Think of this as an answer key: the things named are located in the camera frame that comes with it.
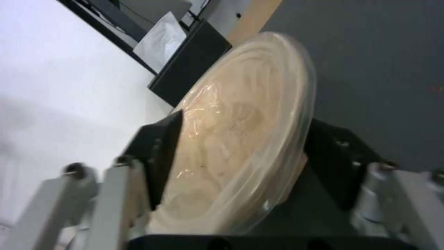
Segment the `wooden panel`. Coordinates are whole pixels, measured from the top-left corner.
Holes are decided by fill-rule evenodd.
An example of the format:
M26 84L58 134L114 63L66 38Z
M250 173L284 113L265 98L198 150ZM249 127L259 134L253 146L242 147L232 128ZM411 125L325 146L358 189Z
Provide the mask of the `wooden panel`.
M282 0L253 0L234 29L228 41L234 46L259 33Z

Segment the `white paper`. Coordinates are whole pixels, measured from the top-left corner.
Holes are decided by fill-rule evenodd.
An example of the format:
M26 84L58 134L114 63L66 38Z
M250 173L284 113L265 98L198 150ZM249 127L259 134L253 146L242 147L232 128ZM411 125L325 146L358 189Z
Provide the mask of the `white paper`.
M185 38L186 34L173 13L168 12L134 47L133 52L159 73Z

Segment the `white wall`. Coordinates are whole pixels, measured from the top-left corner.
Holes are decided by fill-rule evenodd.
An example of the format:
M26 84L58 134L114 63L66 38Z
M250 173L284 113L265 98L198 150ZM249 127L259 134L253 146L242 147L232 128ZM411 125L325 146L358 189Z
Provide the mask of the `white wall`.
M171 107L153 75L56 0L0 1L0 222L82 161L99 176Z

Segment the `bolt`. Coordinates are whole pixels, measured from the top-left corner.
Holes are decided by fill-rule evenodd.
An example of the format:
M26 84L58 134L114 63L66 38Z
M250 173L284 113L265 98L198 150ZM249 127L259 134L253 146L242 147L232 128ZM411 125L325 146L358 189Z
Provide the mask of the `bolt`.
M438 185L444 186L444 169L441 168L432 171L431 180Z
M121 155L116 158L114 167L129 166L132 167L133 157L131 155Z
M391 172L398 168L398 165L392 161L381 162L378 169L382 172Z
M85 167L83 163L71 163L63 170L63 175L72 176L74 179L81 180L85 177Z

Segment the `plastic container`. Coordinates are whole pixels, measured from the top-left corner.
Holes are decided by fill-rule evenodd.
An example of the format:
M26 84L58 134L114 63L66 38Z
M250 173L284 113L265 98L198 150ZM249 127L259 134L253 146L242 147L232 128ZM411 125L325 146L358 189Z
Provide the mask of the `plastic container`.
M261 221L299 175L315 87L286 35L258 34L219 59L175 108L184 127L148 231L237 234Z

